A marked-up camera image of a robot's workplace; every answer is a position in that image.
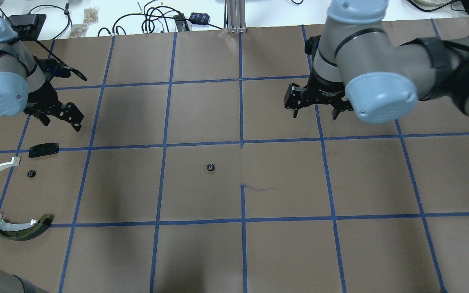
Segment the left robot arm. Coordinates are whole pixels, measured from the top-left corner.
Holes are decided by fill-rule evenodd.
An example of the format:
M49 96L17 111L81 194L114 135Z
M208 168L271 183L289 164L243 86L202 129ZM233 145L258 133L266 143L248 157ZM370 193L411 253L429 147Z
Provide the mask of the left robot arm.
M45 126L50 117L69 123L80 131L83 113L72 103L63 104L51 84L55 77L69 78L76 74L86 81L78 70L69 67L59 57L39 59L33 56L9 20L0 17L0 117L24 113L33 116ZM0 163L0 172L20 165L15 155L8 162ZM46 232L54 215L45 214L40 219L13 224L0 213L0 237L9 241L30 241ZM0 293L42 293L44 290L28 280L9 274L0 268Z

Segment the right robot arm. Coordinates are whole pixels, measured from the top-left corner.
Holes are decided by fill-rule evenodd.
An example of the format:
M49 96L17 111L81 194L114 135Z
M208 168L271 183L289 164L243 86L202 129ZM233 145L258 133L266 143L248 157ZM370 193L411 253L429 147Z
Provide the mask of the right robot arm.
M307 84L288 86L284 107L331 105L332 118L354 111L368 124L384 124L443 96L469 117L469 36L389 41L381 21L386 0L333 0L321 35L309 38Z

